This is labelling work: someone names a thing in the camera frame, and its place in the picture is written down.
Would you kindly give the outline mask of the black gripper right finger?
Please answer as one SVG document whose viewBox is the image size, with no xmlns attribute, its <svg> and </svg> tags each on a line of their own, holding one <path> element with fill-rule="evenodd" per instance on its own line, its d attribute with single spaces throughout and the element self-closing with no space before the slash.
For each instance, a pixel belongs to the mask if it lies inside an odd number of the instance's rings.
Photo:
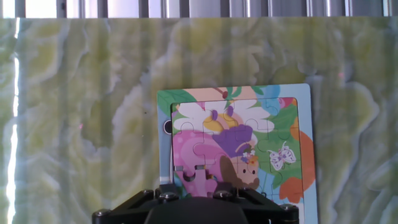
<svg viewBox="0 0 398 224">
<path fill-rule="evenodd" d="M 290 203 L 279 205 L 249 187 L 217 187 L 213 199 L 226 202 L 221 211 L 240 223 L 299 224 L 298 206 Z"/>
</svg>

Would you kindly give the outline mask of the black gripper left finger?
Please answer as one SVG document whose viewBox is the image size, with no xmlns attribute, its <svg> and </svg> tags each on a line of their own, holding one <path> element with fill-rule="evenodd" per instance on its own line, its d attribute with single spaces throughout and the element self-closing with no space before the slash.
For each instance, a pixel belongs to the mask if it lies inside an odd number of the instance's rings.
<svg viewBox="0 0 398 224">
<path fill-rule="evenodd" d="M 162 184 L 155 190 L 144 189 L 114 209 L 102 208 L 95 211 L 91 216 L 91 223 L 144 223 L 153 208 L 179 198 L 175 184 Z"/>
</svg>

